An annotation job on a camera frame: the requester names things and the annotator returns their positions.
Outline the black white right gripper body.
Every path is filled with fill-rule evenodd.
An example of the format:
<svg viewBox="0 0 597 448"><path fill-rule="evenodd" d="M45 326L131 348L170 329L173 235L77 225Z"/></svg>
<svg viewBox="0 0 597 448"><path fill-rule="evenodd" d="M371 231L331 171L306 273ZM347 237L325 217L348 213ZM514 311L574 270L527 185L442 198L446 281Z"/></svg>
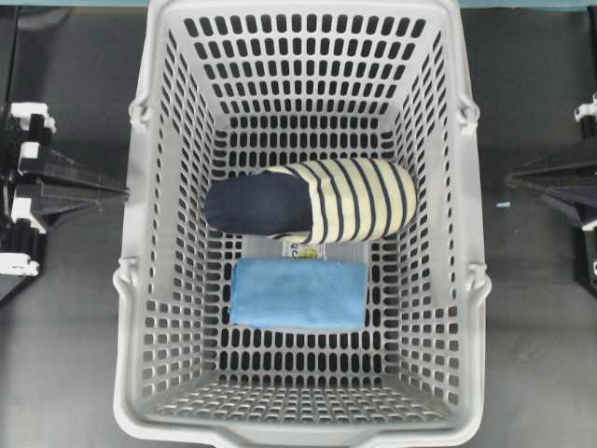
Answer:
<svg viewBox="0 0 597 448"><path fill-rule="evenodd" d="M582 210L582 231L586 253L587 277L596 284L596 93L590 103L575 109L575 120L583 135L584 166L578 170L587 181L586 199Z"/></svg>

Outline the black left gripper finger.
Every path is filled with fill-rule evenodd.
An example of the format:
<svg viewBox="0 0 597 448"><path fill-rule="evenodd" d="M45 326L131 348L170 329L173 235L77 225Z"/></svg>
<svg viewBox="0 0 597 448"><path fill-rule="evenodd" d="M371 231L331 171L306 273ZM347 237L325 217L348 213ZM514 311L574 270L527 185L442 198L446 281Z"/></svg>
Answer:
<svg viewBox="0 0 597 448"><path fill-rule="evenodd" d="M18 174L20 217L40 223L81 210L101 211L129 199L122 181L51 148L24 149Z"/></svg>

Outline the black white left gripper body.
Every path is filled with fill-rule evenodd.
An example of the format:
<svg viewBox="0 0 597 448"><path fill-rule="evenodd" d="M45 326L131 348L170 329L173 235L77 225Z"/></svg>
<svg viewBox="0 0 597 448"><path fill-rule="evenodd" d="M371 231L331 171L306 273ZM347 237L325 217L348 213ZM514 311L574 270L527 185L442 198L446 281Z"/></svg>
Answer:
<svg viewBox="0 0 597 448"><path fill-rule="evenodd" d="M56 133L48 105L12 103L1 124L1 274L41 272L47 227L33 211L37 176L21 166L38 161Z"/></svg>

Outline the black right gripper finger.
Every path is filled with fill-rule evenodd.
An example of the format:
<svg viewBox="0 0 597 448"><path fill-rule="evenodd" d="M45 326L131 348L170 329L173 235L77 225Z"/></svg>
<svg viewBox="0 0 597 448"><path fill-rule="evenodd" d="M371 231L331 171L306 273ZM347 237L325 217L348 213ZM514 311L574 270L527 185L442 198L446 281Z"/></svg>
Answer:
<svg viewBox="0 0 597 448"><path fill-rule="evenodd" d="M586 199L582 148L566 148L525 163L506 177L509 187L525 191L537 200L567 215L575 227L582 227Z"/></svg>

